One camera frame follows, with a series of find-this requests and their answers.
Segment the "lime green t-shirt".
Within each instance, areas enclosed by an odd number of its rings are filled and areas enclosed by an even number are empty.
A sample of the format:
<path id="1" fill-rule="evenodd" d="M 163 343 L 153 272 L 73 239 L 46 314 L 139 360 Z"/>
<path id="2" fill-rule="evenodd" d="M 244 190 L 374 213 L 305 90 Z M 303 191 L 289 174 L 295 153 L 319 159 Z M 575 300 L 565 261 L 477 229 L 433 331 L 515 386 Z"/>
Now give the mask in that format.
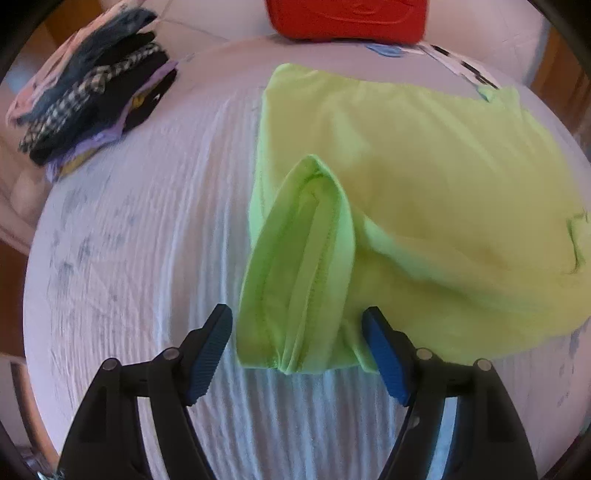
<path id="1" fill-rule="evenodd" d="M 247 368 L 373 370 L 370 306 L 467 365 L 590 314 L 589 209 L 512 87 L 466 98 L 278 66 L 263 91 L 249 234 L 236 333 Z"/>

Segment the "stack of folded clothes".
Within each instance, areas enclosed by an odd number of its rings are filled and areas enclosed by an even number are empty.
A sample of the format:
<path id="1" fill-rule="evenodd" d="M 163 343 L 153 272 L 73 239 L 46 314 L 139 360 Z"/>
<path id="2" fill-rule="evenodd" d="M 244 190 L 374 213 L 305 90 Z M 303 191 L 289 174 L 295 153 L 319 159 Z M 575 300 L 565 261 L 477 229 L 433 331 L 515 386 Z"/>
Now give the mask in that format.
<path id="1" fill-rule="evenodd" d="M 120 1 L 73 33 L 10 104 L 6 122 L 25 130 L 20 152 L 50 182 L 151 115 L 176 79 L 176 62 L 148 25 L 140 1 Z"/>

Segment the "light blue bed sheet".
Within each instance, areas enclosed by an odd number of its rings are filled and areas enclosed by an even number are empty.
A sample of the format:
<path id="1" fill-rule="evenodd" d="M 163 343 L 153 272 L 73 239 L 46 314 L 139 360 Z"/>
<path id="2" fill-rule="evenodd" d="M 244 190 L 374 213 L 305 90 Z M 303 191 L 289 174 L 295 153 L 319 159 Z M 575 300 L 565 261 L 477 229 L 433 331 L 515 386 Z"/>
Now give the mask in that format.
<path id="1" fill-rule="evenodd" d="M 55 184 L 37 226 L 25 353 L 56 447 L 105 359 L 149 360 L 215 305 L 238 306 L 259 101 L 283 63 L 477 94 L 428 55 L 391 59 L 355 43 L 273 36 L 185 50 L 148 120 Z M 246 370 L 227 347 L 190 415 L 220 479 L 375 479 L 405 412 L 359 368 Z"/>

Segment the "red zippered storage bag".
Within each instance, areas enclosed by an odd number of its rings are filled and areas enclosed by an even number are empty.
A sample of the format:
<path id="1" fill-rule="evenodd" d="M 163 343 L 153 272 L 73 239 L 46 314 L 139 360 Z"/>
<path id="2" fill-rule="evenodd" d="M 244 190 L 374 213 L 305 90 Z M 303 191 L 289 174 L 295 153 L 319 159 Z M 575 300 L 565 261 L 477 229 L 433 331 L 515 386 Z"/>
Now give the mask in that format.
<path id="1" fill-rule="evenodd" d="M 425 34 L 426 0 L 267 0 L 277 33 L 293 40 L 370 40 L 416 44 Z"/>

